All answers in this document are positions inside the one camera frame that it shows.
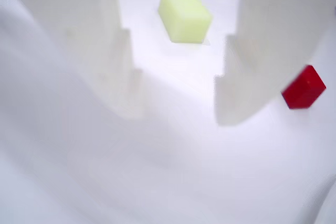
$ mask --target red cube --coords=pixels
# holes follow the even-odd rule
[[[309,108],[326,89],[314,67],[307,65],[282,96],[290,109]]]

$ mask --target white backdrop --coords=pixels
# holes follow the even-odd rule
[[[297,218],[311,192],[336,171],[336,23],[313,61],[327,90],[311,109],[290,111],[279,95],[241,125],[220,128],[212,100],[212,77],[222,69],[216,34],[235,28],[237,0],[206,1],[222,14],[209,46],[181,47],[166,40],[158,0],[120,0],[134,56],[146,72],[142,121],[124,121],[104,108],[44,34],[1,8],[1,223]],[[333,190],[318,222],[334,223],[335,207]]]

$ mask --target white surface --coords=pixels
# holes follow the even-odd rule
[[[233,31],[236,1],[209,2],[212,13],[224,17],[213,23],[218,26],[209,34],[210,47],[191,48],[171,47],[165,39],[155,21],[156,0],[120,0],[136,62],[148,73],[149,113],[138,122],[104,108],[60,55],[30,47],[45,40],[25,37],[23,25],[11,28],[3,16],[1,148],[35,185],[46,185],[60,205],[88,222],[99,223],[103,212],[110,220],[103,223],[292,223],[316,186],[336,171],[336,23],[313,61],[327,90],[310,110],[290,111],[279,95],[243,124],[218,127],[213,75],[222,69],[222,52],[217,52],[223,45],[215,34],[224,38]],[[8,192],[30,190],[24,179],[10,181],[10,176],[1,180],[3,204],[17,216],[36,211],[21,194],[15,205],[23,202],[24,210],[9,204],[16,196]],[[34,200],[48,204],[43,196]],[[335,223],[335,206],[334,188],[318,223]],[[22,223],[1,218],[1,223]]]

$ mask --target foam block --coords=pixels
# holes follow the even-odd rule
[[[159,14],[172,42],[202,43],[212,21],[200,0],[161,0]]]

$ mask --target yellow cube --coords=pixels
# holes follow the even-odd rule
[[[159,14],[170,40],[202,43],[212,21],[200,0],[161,0]]]

